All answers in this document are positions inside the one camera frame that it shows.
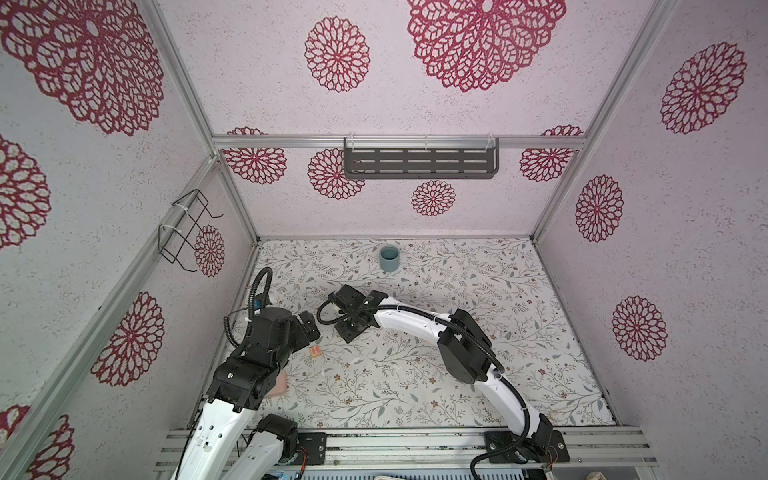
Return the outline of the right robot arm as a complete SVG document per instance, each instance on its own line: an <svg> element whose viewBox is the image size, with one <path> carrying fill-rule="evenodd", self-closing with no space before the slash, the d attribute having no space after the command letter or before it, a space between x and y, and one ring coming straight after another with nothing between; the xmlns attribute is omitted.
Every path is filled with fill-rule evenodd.
<svg viewBox="0 0 768 480"><path fill-rule="evenodd" d="M317 312L329 305L339 316L319 322L332 325L346 342L367 328L395 330L417 337L438 349L448 374L460 383L473 386L501 415L512 435L506 446L488 454L490 459L508 453L518 461L531 462L550 448L554 428L505 375L505 368L492 350L492 342L471 314L457 309L435 313L407 305L383 292L363 294L350 285L328 295Z"/></svg>

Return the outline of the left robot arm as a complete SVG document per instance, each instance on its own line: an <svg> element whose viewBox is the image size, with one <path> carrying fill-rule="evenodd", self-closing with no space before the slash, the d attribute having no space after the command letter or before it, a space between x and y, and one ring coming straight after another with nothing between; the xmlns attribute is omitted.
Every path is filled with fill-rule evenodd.
<svg viewBox="0 0 768 480"><path fill-rule="evenodd" d="M314 316L264 306L248 313L245 334L220 364L174 471L176 479L261 479L299 456L297 423L276 414L247 434L290 356L319 339Z"/></svg>

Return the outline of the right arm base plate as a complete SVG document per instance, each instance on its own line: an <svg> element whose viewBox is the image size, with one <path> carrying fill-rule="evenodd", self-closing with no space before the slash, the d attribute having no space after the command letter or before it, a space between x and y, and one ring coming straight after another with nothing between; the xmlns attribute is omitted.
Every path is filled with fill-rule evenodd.
<svg viewBox="0 0 768 480"><path fill-rule="evenodd" d="M486 431L483 438L486 451L491 453L512 443L517 436L509 431L492 430ZM524 465L528 463L568 463L570 460L571 457L562 433L559 430L553 430L548 439L527 439L513 451L494 455L489 459L489 462Z"/></svg>

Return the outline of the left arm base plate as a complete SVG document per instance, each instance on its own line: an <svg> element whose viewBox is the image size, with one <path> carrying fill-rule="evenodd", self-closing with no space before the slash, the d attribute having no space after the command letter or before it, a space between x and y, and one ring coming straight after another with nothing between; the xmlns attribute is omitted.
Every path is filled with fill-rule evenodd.
<svg viewBox="0 0 768 480"><path fill-rule="evenodd" d="M319 466L325 464L328 434L299 432L279 439L279 466Z"/></svg>

